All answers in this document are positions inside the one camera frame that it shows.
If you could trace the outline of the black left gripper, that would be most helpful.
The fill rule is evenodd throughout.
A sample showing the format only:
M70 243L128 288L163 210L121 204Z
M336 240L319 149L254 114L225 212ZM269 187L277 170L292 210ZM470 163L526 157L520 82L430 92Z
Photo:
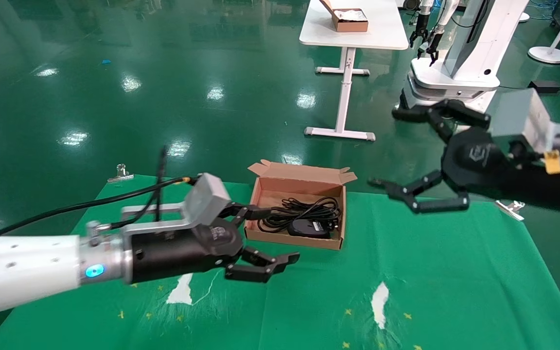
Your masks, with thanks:
M246 221L265 219L274 210L229 202L222 210L222 219L232 217L231 222L214 221L210 226L132 235L129 283L208 272L224 266L226 280L269 282L272 276L297 263L300 253L271 256L251 246L243 248L238 228ZM238 257L247 264L237 264Z

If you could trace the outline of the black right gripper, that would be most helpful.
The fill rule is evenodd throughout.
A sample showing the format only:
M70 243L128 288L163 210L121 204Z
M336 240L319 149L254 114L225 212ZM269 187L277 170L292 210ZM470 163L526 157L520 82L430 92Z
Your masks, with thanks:
M560 212L560 159L556 153L549 152L544 159L516 141L514 156L509 157L485 130L491 123L489 115L466 107L460 100L442 100L431 106L394 109L392 117L403 122L427 123L442 141L448 141L443 154L443 173L435 170L407 185L380 178L368 180L369 186L384 189L389 199L403 202L413 213L465 211L470 206L468 192ZM482 129L467 129L453 135L445 118ZM444 180L456 197L417 199Z

